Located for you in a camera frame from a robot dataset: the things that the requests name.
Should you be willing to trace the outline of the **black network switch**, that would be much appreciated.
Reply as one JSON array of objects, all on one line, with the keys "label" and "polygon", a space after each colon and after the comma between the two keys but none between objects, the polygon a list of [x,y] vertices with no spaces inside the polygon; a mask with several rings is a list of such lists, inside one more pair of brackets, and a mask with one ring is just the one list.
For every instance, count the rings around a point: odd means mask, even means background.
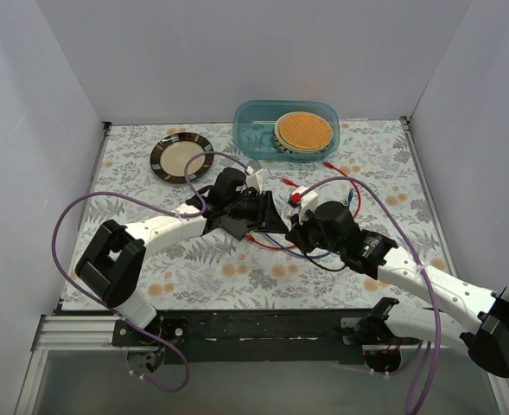
[{"label": "black network switch", "polygon": [[223,229],[234,239],[241,241],[248,232],[247,222],[229,217],[223,217],[215,222],[215,227]]}]

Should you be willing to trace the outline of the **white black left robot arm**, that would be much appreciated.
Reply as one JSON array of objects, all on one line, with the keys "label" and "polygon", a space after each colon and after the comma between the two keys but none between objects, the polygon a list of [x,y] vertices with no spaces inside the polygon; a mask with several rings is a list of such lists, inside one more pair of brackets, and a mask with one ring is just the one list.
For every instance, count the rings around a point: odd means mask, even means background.
[{"label": "white black left robot arm", "polygon": [[201,188],[170,214],[126,225],[105,221],[75,272],[107,308],[132,325],[131,334],[140,344],[150,346],[160,339],[162,326],[156,320],[156,309],[137,287],[144,260],[215,229],[237,240],[257,231],[288,231],[272,193],[261,188],[258,178],[226,168],[213,185]]}]

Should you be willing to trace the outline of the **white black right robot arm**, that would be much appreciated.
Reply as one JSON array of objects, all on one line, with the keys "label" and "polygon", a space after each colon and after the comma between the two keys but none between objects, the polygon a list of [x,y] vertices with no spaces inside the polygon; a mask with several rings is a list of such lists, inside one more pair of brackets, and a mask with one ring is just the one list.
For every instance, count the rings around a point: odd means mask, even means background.
[{"label": "white black right robot arm", "polygon": [[349,270],[429,304],[427,309],[408,311],[396,298],[381,299],[346,328],[349,341],[385,344],[393,338],[441,339],[447,347],[467,352],[490,374],[509,378],[509,288],[489,290],[418,264],[393,239],[360,228],[349,206],[340,201],[320,204],[293,194],[289,203],[300,210],[291,218],[286,239],[301,252],[322,249],[336,254]]}]

